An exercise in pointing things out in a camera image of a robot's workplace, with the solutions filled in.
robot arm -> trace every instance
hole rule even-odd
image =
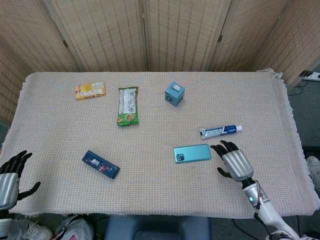
[[[18,200],[22,200],[34,192],[40,186],[38,181],[29,191],[19,193],[19,182],[25,163],[32,153],[26,154],[22,151],[12,157],[0,168],[0,239],[6,239],[11,223],[9,210],[12,209]]]
[[[218,167],[218,172],[226,177],[242,183],[244,194],[252,207],[255,208],[254,218],[267,226],[274,226],[278,230],[272,234],[268,230],[267,239],[307,239],[299,235],[281,218],[269,200],[265,191],[257,180],[252,179],[254,169],[245,154],[232,142],[221,141],[222,145],[211,145],[210,147],[222,158],[228,172]]]

white toothpaste tube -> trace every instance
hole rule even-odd
[[[235,134],[236,132],[242,132],[241,125],[230,125],[230,126],[200,129],[200,135],[202,139],[208,139],[208,138],[216,137],[222,134]]]

smartphone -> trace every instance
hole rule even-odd
[[[174,159],[177,164],[195,161],[210,160],[210,148],[208,144],[178,146],[173,149]]]

snack bag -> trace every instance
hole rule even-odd
[[[119,111],[117,124],[119,126],[127,126],[139,123],[137,93],[138,87],[119,88]]]

shoe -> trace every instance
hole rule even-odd
[[[33,223],[29,225],[21,240],[51,240],[52,237],[53,234],[50,228]]]

